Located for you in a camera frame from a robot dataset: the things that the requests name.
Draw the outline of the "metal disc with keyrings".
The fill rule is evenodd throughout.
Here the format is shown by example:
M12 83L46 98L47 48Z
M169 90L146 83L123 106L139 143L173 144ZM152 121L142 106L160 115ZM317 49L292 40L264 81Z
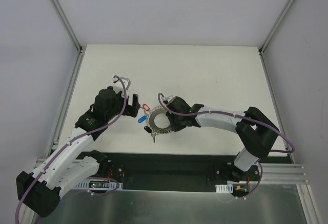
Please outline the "metal disc with keyrings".
M162 106L157 106L146 114L146 123L152 130L151 135L153 137L173 132L172 126L166 116L166 112L167 111Z

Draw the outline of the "black key fob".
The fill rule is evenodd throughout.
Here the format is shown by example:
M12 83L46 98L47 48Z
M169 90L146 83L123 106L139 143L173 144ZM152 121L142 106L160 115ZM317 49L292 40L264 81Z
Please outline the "black key fob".
M156 143L155 141L156 133L148 126L144 126L144 130L151 135L153 139L153 143Z

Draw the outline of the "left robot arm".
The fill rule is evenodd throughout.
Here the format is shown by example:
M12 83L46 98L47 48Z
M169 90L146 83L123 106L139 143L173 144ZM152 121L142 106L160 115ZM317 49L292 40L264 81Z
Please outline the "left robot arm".
M94 103L78 119L67 140L31 173L22 171L16 178L19 204L15 222L19 222L22 205L28 206L40 217L49 216L63 196L80 181L95 175L109 179L113 176L109 159L93 150L75 166L70 164L77 156L122 115L136 117L140 109L138 95L132 104L125 87L109 86L99 91Z

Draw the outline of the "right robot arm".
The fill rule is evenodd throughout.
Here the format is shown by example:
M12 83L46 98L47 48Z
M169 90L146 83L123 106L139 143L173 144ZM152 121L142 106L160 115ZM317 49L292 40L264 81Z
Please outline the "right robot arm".
M278 137L276 132L279 129L255 107L233 113L211 109L203 104L189 106L178 96L164 98L162 103L173 132L186 127L209 127L239 136L243 149L230 165L219 170L226 180L239 182L247 177L251 166L268 156Z

